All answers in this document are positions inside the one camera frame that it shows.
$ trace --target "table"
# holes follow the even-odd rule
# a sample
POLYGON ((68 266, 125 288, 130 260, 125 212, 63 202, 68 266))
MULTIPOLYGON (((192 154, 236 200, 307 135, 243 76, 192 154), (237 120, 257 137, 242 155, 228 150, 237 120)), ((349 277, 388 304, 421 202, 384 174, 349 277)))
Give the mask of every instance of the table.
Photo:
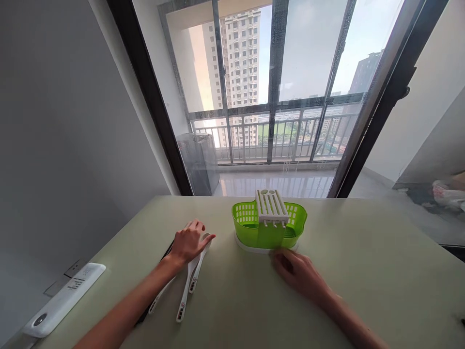
MULTIPOLYGON (((39 348, 71 348, 158 263, 193 218, 217 234, 181 324, 181 273, 122 348, 351 348, 319 309, 234 241, 234 197, 156 197, 91 260, 107 270, 39 348)), ((393 348, 464 348, 465 265, 400 212, 367 199, 290 199, 308 213, 298 251, 393 348)))

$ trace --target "tiled floor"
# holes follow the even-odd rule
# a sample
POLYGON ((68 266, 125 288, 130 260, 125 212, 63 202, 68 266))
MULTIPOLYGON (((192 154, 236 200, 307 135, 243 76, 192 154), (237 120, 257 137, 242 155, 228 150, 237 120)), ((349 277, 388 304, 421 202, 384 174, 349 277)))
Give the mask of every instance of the tiled floor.
MULTIPOLYGON (((283 197, 325 198, 335 171, 221 173, 214 196, 255 196, 257 189, 278 189, 283 197)), ((389 189, 361 173, 349 198, 370 198, 395 207, 421 231, 441 244, 465 245, 465 222, 439 216, 414 204, 404 192, 389 189)))
POLYGON ((335 171, 221 173, 214 196, 255 196, 257 189, 278 189, 282 197, 325 198, 335 171))

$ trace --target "sky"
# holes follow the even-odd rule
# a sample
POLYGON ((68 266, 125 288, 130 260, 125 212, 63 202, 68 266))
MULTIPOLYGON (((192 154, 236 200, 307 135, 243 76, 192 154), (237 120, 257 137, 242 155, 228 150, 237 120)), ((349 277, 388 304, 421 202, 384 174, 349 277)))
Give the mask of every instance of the sky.
MULTIPOLYGON (((346 0, 291 0, 280 100, 324 95, 346 0)), ((349 91, 358 62, 386 46, 403 0, 358 0, 332 91, 349 91)), ((260 18, 258 102, 268 100, 272 7, 260 18)))

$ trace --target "white base tray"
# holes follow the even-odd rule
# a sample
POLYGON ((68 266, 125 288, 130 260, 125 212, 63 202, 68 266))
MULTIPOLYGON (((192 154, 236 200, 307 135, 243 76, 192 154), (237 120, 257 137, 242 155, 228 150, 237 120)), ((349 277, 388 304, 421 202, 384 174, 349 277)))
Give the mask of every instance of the white base tray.
MULTIPOLYGON (((243 249, 244 251, 258 253, 258 254, 269 254, 270 251, 272 251, 272 249, 260 249, 260 248, 249 247, 249 246, 244 245, 243 243, 241 243, 241 241, 237 237, 236 232, 234 232, 234 238, 236 239, 236 243, 239 245, 239 247, 243 249)), ((290 248, 290 250, 295 251, 297 250, 298 246, 299 246, 299 241, 297 241, 295 245, 290 248)))

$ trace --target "metal railing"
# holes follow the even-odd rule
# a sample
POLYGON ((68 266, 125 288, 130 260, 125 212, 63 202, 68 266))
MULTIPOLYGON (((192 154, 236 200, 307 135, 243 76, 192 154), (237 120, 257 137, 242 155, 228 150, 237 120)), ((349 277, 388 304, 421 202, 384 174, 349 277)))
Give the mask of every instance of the metal railing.
MULTIPOLYGON (((268 115, 255 115, 257 122, 247 123, 244 115, 230 118, 232 136, 232 163, 263 163, 267 161, 268 150, 268 115)), ((276 120, 273 137, 272 162, 283 161, 324 161, 340 160, 345 151, 357 113, 327 115, 315 144, 319 116, 308 115, 301 111, 294 118, 276 120), (316 147, 314 158, 311 151, 316 147)), ((219 164, 230 164, 228 126, 208 126, 192 128, 195 134, 211 134, 215 140, 219 164)))

